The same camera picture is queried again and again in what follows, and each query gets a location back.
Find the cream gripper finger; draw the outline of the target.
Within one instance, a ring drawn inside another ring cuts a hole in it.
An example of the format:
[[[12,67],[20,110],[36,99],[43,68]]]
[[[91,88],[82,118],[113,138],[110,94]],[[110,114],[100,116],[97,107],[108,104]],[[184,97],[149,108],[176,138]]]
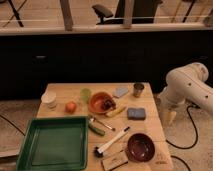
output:
[[[170,126],[173,122],[173,120],[176,117],[177,112],[174,109],[169,109],[167,108],[164,112],[165,117],[164,117],[164,124],[166,126]]]

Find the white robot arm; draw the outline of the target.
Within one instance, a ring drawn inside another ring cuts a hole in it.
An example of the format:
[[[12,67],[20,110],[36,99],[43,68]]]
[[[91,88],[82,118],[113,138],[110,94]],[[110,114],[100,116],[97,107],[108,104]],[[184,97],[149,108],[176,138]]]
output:
[[[166,87],[159,94],[162,112],[160,113],[163,126],[169,126],[175,116],[174,109],[190,100],[204,111],[213,115],[213,88],[205,81],[209,77],[207,67],[194,62],[169,71],[166,75]]]

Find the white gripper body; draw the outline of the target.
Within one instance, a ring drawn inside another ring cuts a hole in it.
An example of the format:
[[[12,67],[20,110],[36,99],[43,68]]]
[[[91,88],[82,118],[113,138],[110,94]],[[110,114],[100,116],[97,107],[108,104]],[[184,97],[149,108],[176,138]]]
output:
[[[185,98],[170,87],[165,87],[158,95],[158,98],[167,107],[177,107],[185,103]]]

